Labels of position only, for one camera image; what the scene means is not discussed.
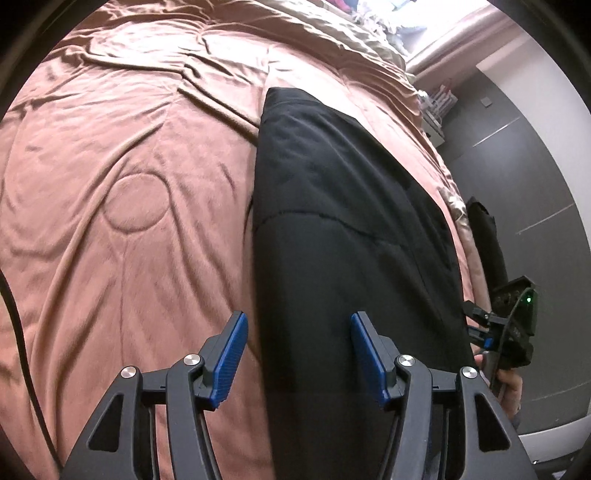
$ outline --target floor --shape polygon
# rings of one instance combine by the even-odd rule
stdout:
[[[464,199],[475,196],[496,218],[509,279],[527,275],[540,292],[519,432],[556,427],[586,415],[591,397],[587,237],[560,170],[517,107],[481,72],[454,94],[439,152]]]

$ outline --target curtain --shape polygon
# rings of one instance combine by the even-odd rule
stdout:
[[[407,61],[407,72],[416,75],[414,86],[427,92],[441,84],[449,87],[467,79],[476,65],[523,30],[492,5],[465,16],[448,33]]]

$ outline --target white wall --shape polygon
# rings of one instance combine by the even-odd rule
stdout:
[[[510,98],[554,157],[591,245],[591,113],[554,60],[529,35],[477,65]]]

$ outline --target folded black fabric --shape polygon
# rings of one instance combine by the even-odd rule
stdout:
[[[277,478],[376,477],[392,417],[349,318],[428,367],[473,365],[456,251],[432,198],[355,119],[270,89],[254,186],[256,304]]]
[[[466,211],[474,243],[482,261],[486,285],[491,293],[509,281],[503,250],[496,236],[495,218],[474,197],[468,200]]]

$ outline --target cable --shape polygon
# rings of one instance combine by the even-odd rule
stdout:
[[[17,302],[14,300],[14,296],[12,296],[10,286],[8,285],[8,281],[6,280],[4,273],[2,273],[2,270],[0,270],[0,294],[2,294],[2,298],[4,299],[4,303],[8,310],[8,316],[12,322],[12,329],[14,330],[14,336],[17,340],[18,359],[21,364],[22,376],[25,379],[27,392],[29,393],[31,404],[33,404],[33,410],[35,410],[35,416],[37,417],[37,421],[41,427],[41,432],[43,433],[43,438],[45,438],[47,448],[53,457],[53,461],[56,463],[57,470],[61,472],[63,466],[60,462],[59,456],[57,455],[56,447],[53,445],[53,441],[49,435],[49,430],[47,430],[45,418],[43,418],[43,412],[41,411],[41,406],[39,405],[39,400],[37,398],[37,394],[35,393],[35,387],[33,386],[33,379],[31,378],[31,371],[29,369],[29,362],[27,360],[25,334],[22,331],[21,317],[18,314]]]

